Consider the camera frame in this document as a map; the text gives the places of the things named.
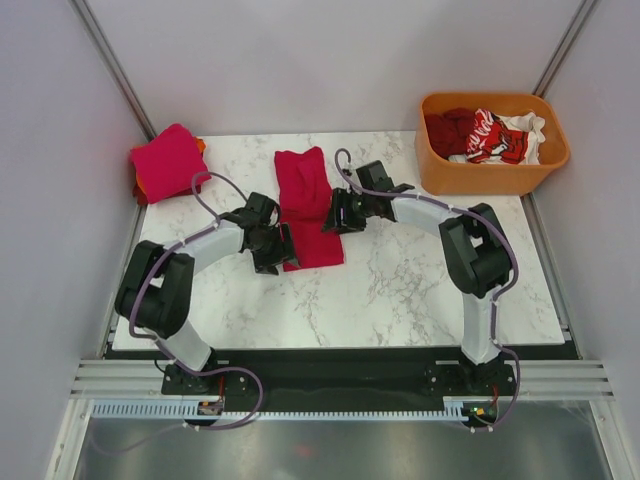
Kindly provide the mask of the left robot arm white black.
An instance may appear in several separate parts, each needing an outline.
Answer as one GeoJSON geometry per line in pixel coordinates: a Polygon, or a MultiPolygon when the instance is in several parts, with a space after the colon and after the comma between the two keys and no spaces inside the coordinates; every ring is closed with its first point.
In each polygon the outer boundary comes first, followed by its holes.
{"type": "Polygon", "coordinates": [[[249,195],[243,207],[216,217],[182,240],[139,242],[131,255],[115,299],[116,313],[129,322],[130,335],[143,331],[171,360],[185,369],[185,382],[208,393],[219,382],[214,350],[189,320],[195,276],[214,263],[248,251],[256,273],[278,275],[278,267],[296,263],[288,224],[275,200],[249,195]]]}

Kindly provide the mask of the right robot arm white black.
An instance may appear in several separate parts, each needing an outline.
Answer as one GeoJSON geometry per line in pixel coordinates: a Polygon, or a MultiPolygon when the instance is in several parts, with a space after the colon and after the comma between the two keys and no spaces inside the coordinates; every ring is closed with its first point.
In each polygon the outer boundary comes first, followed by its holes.
{"type": "Polygon", "coordinates": [[[489,364],[501,352],[496,339],[497,300],[519,275],[515,253],[494,209],[487,203],[457,207],[428,196],[409,184],[396,185],[383,164],[374,161],[339,173],[349,184],[335,188],[323,225],[338,235],[361,232],[371,217],[415,226],[440,239],[446,269],[463,299],[461,351],[469,362],[458,368],[467,392],[483,392],[494,381],[489,364]]]}

